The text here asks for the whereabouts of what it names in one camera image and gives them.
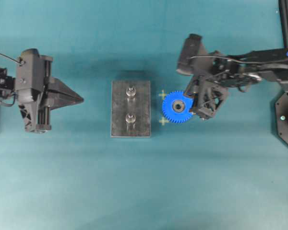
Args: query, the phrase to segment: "teal table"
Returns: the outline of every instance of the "teal table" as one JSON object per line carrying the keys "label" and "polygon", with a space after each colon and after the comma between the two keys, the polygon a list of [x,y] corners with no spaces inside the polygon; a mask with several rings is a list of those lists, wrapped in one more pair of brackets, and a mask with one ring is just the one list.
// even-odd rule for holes
{"label": "teal table", "polygon": [[[0,52],[53,56],[85,98],[44,135],[0,108],[0,230],[288,230],[277,84],[231,90],[206,122],[162,122],[162,91],[190,79],[175,72],[189,33],[225,54],[283,46],[277,0],[0,0]],[[125,79],[152,83],[149,139],[110,138],[111,81]]]}

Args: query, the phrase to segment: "metal plate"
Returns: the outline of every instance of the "metal plate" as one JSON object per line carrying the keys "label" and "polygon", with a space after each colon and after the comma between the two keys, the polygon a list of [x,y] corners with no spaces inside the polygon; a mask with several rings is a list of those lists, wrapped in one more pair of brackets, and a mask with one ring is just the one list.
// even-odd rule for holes
{"label": "metal plate", "polygon": [[278,135],[288,144],[288,92],[275,103]]}
{"label": "metal plate", "polygon": [[[136,89],[134,97],[128,97],[129,87]],[[134,123],[126,122],[126,115],[136,117]],[[150,137],[150,81],[115,80],[112,82],[111,137]]]}

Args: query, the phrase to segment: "wire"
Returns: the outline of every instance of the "wire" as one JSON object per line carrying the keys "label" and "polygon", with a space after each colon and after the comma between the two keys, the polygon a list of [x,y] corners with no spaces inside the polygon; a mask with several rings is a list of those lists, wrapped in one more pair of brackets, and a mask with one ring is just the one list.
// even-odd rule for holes
{"label": "wire", "polygon": [[280,60],[275,60],[275,61],[240,61],[234,58],[229,58],[229,57],[223,57],[223,56],[216,56],[216,55],[197,55],[197,56],[192,56],[189,59],[194,59],[194,58],[219,58],[219,59],[226,59],[229,61],[237,62],[240,64],[270,64],[270,63],[278,63],[278,62],[284,62],[288,61],[288,58],[285,59],[280,59]]}
{"label": "wire", "polygon": [[16,94],[14,94],[14,98],[13,98],[13,102],[12,104],[7,104],[3,101],[0,101],[0,105],[5,106],[5,107],[12,107],[15,104],[15,100],[16,100]]}
{"label": "wire", "polygon": [[9,56],[7,56],[7,55],[5,55],[5,54],[1,54],[1,53],[0,53],[0,56],[1,56],[1,57],[5,57],[5,58],[7,58],[8,60],[13,61],[13,62],[21,65],[21,62],[15,60],[14,58],[11,58],[11,57],[9,57]]}
{"label": "wire", "polygon": [[213,100],[215,100],[215,99],[219,99],[220,97],[221,97],[221,95],[218,96],[218,97],[211,98],[209,101],[206,101],[206,102],[204,102],[203,104],[207,104],[207,103],[209,103],[209,102],[211,102],[211,101],[213,101]]}

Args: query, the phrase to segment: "blue gear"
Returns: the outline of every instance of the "blue gear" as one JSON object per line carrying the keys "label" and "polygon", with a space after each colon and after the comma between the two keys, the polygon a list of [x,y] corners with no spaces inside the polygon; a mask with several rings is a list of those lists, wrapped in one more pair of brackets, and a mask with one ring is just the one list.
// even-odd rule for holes
{"label": "blue gear", "polygon": [[[183,101],[185,104],[185,108],[182,112],[176,112],[173,109],[173,103],[176,100]],[[183,95],[183,91],[174,91],[166,96],[163,100],[162,111],[164,117],[173,123],[184,123],[188,121],[193,114],[189,112],[192,107],[193,99],[185,97]]]}

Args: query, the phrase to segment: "metal peg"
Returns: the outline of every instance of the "metal peg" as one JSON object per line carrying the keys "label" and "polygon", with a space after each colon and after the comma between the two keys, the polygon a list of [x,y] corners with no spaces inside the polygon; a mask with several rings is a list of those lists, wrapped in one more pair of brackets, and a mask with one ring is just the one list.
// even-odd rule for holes
{"label": "metal peg", "polygon": [[128,87],[126,94],[128,97],[134,97],[136,95],[136,89],[133,86]]}
{"label": "metal peg", "polygon": [[133,114],[127,114],[127,115],[126,115],[126,122],[127,122],[128,124],[134,123],[135,120],[136,120],[135,115],[133,115]]}

